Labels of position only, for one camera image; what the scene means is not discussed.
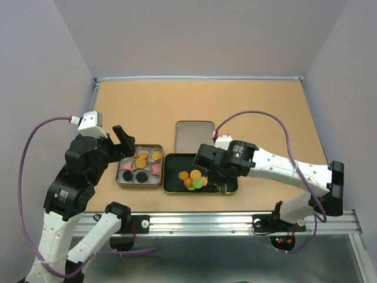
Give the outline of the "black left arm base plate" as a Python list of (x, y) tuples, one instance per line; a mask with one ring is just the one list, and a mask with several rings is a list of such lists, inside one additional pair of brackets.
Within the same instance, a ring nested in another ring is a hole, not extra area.
[(149, 215), (131, 215), (122, 220), (119, 234), (148, 234), (150, 229)]

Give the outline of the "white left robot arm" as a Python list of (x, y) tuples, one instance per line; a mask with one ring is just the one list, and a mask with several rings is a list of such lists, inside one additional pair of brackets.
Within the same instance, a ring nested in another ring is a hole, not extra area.
[(87, 235), (70, 247), (75, 228), (105, 169), (135, 153), (135, 139), (119, 125), (113, 131), (119, 144), (99, 131), (80, 132), (71, 142), (65, 165), (47, 190), (39, 245), (29, 241), (35, 261), (25, 282), (83, 282), (84, 269), (93, 257), (102, 254), (100, 250), (109, 238), (130, 228), (131, 209), (112, 202)]

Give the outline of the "black round sandwich cookie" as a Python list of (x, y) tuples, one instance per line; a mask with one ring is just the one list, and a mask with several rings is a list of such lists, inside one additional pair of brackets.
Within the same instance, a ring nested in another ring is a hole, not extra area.
[(123, 171), (122, 177), (125, 182), (131, 182), (133, 180), (133, 173), (130, 170), (125, 170)]

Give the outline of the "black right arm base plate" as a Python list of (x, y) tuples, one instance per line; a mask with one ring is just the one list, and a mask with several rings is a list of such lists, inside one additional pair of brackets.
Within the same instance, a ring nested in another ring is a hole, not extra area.
[(300, 226), (298, 223), (291, 224), (281, 221), (273, 214), (263, 213), (253, 215), (253, 226), (255, 233), (277, 233), (277, 232), (305, 232), (306, 226)]

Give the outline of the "silver metal tongs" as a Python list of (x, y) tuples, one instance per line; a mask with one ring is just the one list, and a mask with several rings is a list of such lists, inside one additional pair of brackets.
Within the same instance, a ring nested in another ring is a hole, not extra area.
[(204, 187), (205, 192), (222, 195), (227, 193), (227, 180), (224, 177), (212, 171), (206, 171), (205, 176), (207, 178), (207, 184)]

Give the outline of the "dotted round yellow cookie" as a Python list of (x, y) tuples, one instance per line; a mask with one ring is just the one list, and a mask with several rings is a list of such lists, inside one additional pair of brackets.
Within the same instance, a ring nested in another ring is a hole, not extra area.
[(153, 151), (151, 157), (155, 161), (160, 160), (162, 158), (162, 152), (159, 150)]

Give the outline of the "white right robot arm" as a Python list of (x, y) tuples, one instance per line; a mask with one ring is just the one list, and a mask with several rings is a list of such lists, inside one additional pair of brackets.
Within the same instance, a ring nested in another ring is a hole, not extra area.
[(316, 213), (323, 217), (343, 215), (341, 162), (316, 165), (291, 161), (255, 144), (233, 140), (224, 146), (201, 144), (194, 164), (218, 175), (221, 185), (238, 177), (256, 177), (303, 189), (301, 195), (275, 204), (267, 224), (278, 230)]

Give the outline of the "pink round cookie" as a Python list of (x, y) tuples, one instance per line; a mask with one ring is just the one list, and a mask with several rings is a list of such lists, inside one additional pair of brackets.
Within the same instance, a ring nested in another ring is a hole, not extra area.
[(132, 170), (132, 164), (131, 163), (126, 163), (123, 167), (124, 170)]
[(151, 166), (151, 171), (154, 174), (159, 174), (161, 172), (161, 164), (160, 163), (155, 163)]

